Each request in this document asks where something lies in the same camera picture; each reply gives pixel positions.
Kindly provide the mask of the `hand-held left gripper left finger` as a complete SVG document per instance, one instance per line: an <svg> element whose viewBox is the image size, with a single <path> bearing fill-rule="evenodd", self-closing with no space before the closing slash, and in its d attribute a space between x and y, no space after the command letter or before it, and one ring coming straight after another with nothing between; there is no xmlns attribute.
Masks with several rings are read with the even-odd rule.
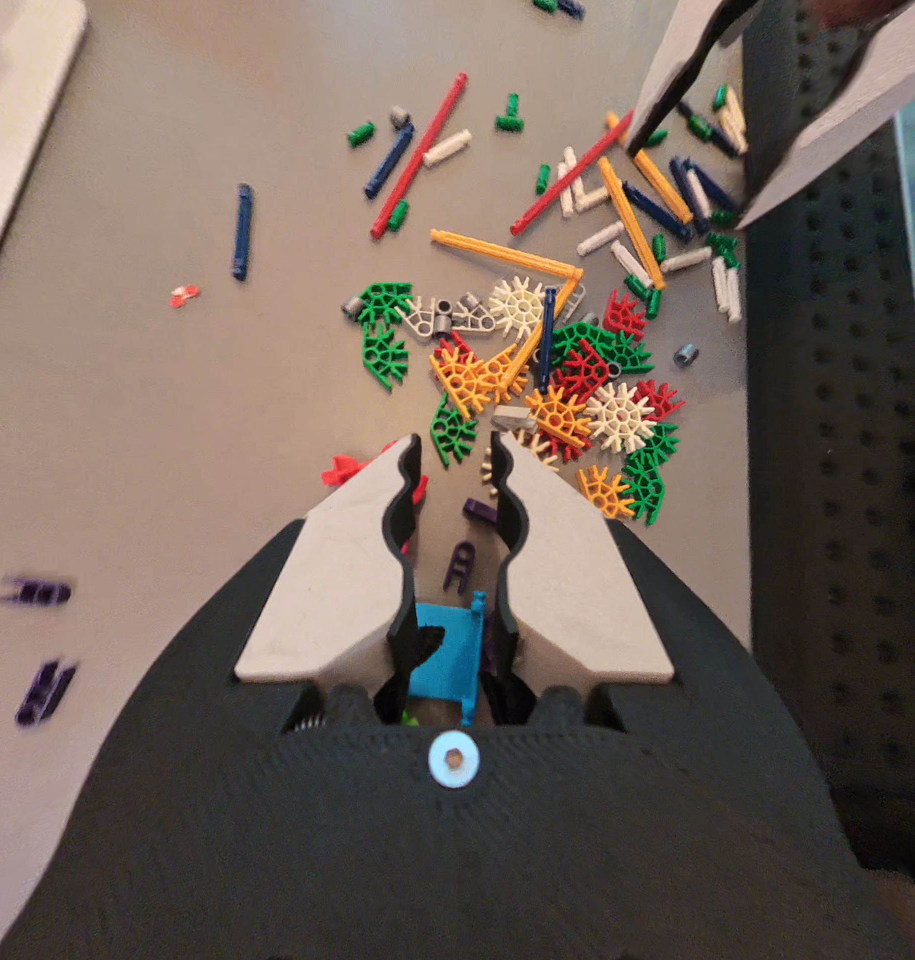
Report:
<svg viewBox="0 0 915 960"><path fill-rule="evenodd" d="M235 664L245 683L363 688L398 724L424 658L414 569L422 440L406 434L305 516Z"/></svg>

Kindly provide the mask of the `heap of mixed toy rods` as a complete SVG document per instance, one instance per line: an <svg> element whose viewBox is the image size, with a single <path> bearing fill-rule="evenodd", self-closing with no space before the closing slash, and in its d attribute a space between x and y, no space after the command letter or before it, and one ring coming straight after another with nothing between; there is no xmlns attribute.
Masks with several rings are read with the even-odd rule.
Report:
<svg viewBox="0 0 915 960"><path fill-rule="evenodd" d="M667 173L654 161L651 150L667 139L659 128L645 138L642 149L632 150L630 161L646 180L651 193L620 177L608 159L608 151L624 147L633 113L620 117L609 112L605 133L579 158L566 152L559 181L547 186L535 202L512 223L510 233L519 237L550 207L553 200L571 195L575 212L593 207L593 201L608 201L617 220L577 248L587 257L609 242L614 256L627 272L626 285L640 299L646 298L646 318L656 317L666 277L710 262L718 311L730 323L742 319L741 263L736 254L739 205L736 198L703 165L691 156L667 157Z"/></svg>

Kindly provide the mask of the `pile of colourful toy connectors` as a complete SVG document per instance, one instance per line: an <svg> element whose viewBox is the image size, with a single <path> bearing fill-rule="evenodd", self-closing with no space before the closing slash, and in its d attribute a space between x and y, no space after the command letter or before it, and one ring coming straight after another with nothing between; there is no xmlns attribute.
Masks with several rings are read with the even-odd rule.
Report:
<svg viewBox="0 0 915 960"><path fill-rule="evenodd" d="M625 287L609 294L602 316L569 318L554 329L545 390L540 349L503 382L554 289L515 276L500 280L487 300L468 292L397 306L397 317L434 343L430 371L440 396L428 433L442 467L473 452L489 415L554 472L598 452L604 463L575 473L579 493L609 519L654 524L666 496L664 467L680 443L673 417L684 400L669 384L642 377L653 369L644 332L661 291L631 275Z"/></svg>

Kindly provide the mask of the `green toy connector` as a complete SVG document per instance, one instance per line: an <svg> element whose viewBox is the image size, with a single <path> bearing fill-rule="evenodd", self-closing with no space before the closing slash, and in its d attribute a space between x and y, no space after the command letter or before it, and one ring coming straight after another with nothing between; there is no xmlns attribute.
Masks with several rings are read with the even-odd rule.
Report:
<svg viewBox="0 0 915 960"><path fill-rule="evenodd" d="M412 311L413 284L411 282L376 282L359 295L361 306L355 316L360 325L385 321L399 325Z"/></svg>
<svg viewBox="0 0 915 960"><path fill-rule="evenodd" d="M362 326L363 366L388 393L401 385L409 370L409 352L393 326L386 320L368 321Z"/></svg>

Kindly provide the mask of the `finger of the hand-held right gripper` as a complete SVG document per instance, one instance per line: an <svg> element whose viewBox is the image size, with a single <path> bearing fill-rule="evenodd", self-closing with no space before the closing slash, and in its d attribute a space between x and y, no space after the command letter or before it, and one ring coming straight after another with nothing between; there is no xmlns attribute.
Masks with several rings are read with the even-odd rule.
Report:
<svg viewBox="0 0 915 960"><path fill-rule="evenodd" d="M915 99L915 2L813 1L818 25L867 30L843 85L749 198L745 230L781 206Z"/></svg>
<svg viewBox="0 0 915 960"><path fill-rule="evenodd" d="M759 1L678 2L649 66L626 133L635 155L699 78L716 46L735 42L760 9Z"/></svg>

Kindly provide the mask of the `red long toy rod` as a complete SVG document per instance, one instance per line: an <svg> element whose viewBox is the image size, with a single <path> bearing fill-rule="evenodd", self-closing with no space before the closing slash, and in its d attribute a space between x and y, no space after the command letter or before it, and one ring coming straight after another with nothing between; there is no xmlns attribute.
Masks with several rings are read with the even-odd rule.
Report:
<svg viewBox="0 0 915 960"><path fill-rule="evenodd" d="M391 192L379 210L379 214L377 215L375 221L372 223L369 230L369 235L372 240L381 240L385 232L388 230L394 209L401 201L403 201L403 199L407 197L408 191L416 177L416 174L418 173L419 168L422 166L424 154L434 145L446 121L453 112L456 103L462 96L467 83L468 76L464 71L457 73L452 80L451 85L448 88L444 98L440 102L435 114L433 114L432 118L428 122L427 128L422 134L418 145L414 148L411 158L404 167L402 174L400 174L399 178L392 187Z"/></svg>

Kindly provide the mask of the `white short toy rod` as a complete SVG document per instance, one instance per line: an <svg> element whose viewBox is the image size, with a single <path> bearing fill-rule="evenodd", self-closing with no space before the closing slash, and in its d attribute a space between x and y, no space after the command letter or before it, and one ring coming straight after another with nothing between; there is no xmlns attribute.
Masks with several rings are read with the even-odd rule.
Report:
<svg viewBox="0 0 915 960"><path fill-rule="evenodd" d="M422 156L423 166L427 169L432 169L440 166L443 162L451 160L451 158L466 150L471 144L472 139L472 131L466 127L445 139L439 140L424 151Z"/></svg>

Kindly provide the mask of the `blue toy rod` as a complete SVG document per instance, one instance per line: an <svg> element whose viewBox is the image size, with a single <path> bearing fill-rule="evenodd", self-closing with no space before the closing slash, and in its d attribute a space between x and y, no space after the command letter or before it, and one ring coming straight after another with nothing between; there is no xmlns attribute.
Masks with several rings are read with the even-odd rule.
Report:
<svg viewBox="0 0 915 960"><path fill-rule="evenodd" d="M235 240L232 259L232 277L237 282L248 278L251 247L251 228L254 210L254 193L247 183L236 187L237 207L235 216Z"/></svg>
<svg viewBox="0 0 915 960"><path fill-rule="evenodd" d="M384 189L392 173L401 162L403 156L409 150L416 128L411 120L407 120L397 129L393 143L387 154L383 157L374 174L368 179L363 187L363 193L368 200L374 200Z"/></svg>

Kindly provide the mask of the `cyan toy panel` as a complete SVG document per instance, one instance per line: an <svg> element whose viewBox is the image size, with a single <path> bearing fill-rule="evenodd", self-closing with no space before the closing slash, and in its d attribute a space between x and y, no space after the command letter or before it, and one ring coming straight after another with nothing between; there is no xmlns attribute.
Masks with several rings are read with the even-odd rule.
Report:
<svg viewBox="0 0 915 960"><path fill-rule="evenodd" d="M460 704L464 727L472 726L477 709L487 598L475 591L470 607L416 605L418 625L442 628L444 635L439 648L412 671L408 694Z"/></svg>

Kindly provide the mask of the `white stand base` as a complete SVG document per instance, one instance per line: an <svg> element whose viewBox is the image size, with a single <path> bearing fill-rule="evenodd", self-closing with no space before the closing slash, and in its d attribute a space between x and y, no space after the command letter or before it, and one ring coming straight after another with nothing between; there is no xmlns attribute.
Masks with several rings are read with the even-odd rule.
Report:
<svg viewBox="0 0 915 960"><path fill-rule="evenodd" d="M0 250L88 20L81 1L0 1Z"/></svg>

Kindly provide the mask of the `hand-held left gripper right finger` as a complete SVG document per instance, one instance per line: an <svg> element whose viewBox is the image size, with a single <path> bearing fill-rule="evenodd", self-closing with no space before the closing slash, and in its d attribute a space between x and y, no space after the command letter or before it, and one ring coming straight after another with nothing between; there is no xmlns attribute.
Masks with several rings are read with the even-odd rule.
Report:
<svg viewBox="0 0 915 960"><path fill-rule="evenodd" d="M494 431L490 484L506 547L493 611L496 724L525 724L550 690L582 705L610 685L665 686L675 667L605 517L507 431Z"/></svg>

